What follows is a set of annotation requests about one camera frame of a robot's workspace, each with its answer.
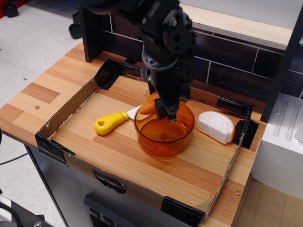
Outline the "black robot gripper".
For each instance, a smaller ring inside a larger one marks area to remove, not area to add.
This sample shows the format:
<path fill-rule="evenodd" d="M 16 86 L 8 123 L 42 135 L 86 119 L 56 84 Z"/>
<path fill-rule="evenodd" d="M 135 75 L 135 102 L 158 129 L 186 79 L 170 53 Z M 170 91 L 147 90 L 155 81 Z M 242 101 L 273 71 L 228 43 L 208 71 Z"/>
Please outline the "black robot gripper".
<path fill-rule="evenodd" d="M 155 99 L 158 120 L 167 117 L 169 123 L 176 122 L 183 88 L 194 79 L 193 54 L 185 52 L 178 59 L 160 63 L 147 52 L 142 52 L 142 60 L 142 76 L 149 83 L 151 93 L 157 91 L 160 96 Z"/>

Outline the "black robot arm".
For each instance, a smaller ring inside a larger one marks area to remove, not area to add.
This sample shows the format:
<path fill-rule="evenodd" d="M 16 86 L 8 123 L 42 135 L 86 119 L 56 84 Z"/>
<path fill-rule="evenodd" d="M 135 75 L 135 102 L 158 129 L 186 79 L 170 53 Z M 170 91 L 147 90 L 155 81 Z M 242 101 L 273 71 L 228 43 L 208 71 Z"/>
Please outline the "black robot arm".
<path fill-rule="evenodd" d="M 196 33 L 192 20 L 178 0 L 83 0 L 88 11 L 106 15 L 117 12 L 142 31 L 144 68 L 142 77 L 158 119 L 177 121 L 183 89 L 194 79 L 193 45 Z"/>

